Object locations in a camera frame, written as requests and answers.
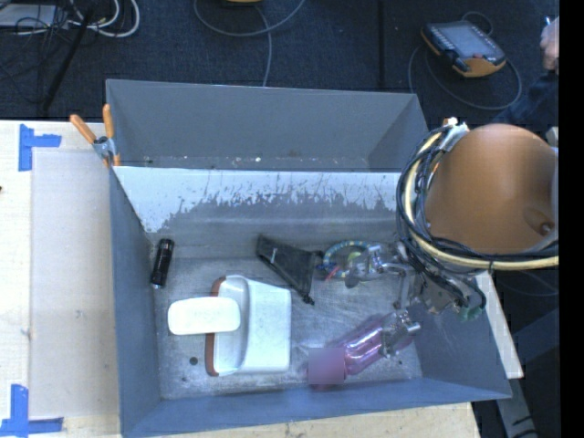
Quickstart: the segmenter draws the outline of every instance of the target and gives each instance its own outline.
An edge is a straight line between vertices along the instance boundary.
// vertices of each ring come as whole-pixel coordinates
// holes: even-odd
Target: bin floor
[[[308,353],[311,348],[328,345],[342,338],[373,315],[393,311],[400,279],[383,275],[375,280],[346,288],[340,279],[325,281],[316,270],[311,296],[315,305],[302,301],[292,292],[292,328],[290,368],[278,374],[232,374],[211,377],[204,366],[205,335],[173,335],[168,329],[170,304],[189,297],[210,295],[213,282],[225,275],[238,274],[281,287],[287,283],[258,258],[197,259],[177,257],[172,260],[166,286],[154,290],[161,392],[164,399],[271,391],[307,387]],[[397,356],[380,359],[354,381],[397,381],[422,376],[415,341]]]

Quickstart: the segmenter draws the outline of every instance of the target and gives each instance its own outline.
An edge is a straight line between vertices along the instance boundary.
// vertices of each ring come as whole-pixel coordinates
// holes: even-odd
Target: wooden table
[[[61,136],[58,148],[33,148],[29,172],[18,171],[21,123],[36,136]],[[90,127],[98,136],[105,134],[102,124]],[[50,164],[58,166],[47,169]],[[107,202],[101,201],[108,193],[106,180],[100,158],[70,123],[0,121],[0,419],[10,411],[10,385],[20,384],[29,389],[29,419],[65,418],[63,430],[53,436],[119,435],[110,212],[107,205],[96,205],[96,197]],[[34,190],[51,199],[39,202]],[[37,225],[37,220],[52,214],[67,216],[70,225]],[[36,258],[46,261],[53,254],[57,261],[46,273],[35,266]],[[62,267],[69,257],[76,258],[76,265]],[[482,284],[507,376],[520,378],[523,372],[492,281]],[[31,307],[32,300],[39,310]],[[471,404],[460,403],[191,434],[362,435],[466,438],[478,437],[479,432]]]

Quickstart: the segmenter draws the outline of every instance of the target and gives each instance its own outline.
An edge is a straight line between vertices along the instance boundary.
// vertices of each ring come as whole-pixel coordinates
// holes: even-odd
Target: screen
[[[472,57],[474,54],[489,55],[494,52],[494,49],[470,26],[439,26],[439,29],[456,46],[463,58]]]

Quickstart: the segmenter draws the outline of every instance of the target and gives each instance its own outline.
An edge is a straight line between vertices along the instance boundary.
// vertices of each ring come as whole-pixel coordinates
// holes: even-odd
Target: gray bin
[[[415,95],[118,79],[106,89],[122,161],[109,190],[124,436],[510,396],[486,316],[462,322],[420,304],[410,313],[422,330],[400,356],[334,389],[310,388],[308,348],[391,309],[390,276],[353,289],[315,276],[314,306],[291,288],[286,374],[209,377],[203,335],[174,336],[166,324],[170,303],[209,295],[226,274],[289,287],[256,257],[260,234],[307,250],[390,243],[397,177],[427,132]],[[176,246],[167,284],[154,290],[163,237]]]

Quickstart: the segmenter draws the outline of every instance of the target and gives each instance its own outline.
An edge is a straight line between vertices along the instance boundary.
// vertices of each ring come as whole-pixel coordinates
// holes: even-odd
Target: blue tape
[[[24,123],[20,124],[20,143],[18,154],[18,170],[30,171],[33,168],[33,148],[58,148],[61,137],[58,135],[35,136],[35,131]]]
[[[28,420],[28,389],[19,384],[10,388],[10,418],[0,424],[0,436],[27,438],[31,433],[55,433],[63,427],[63,417]]]

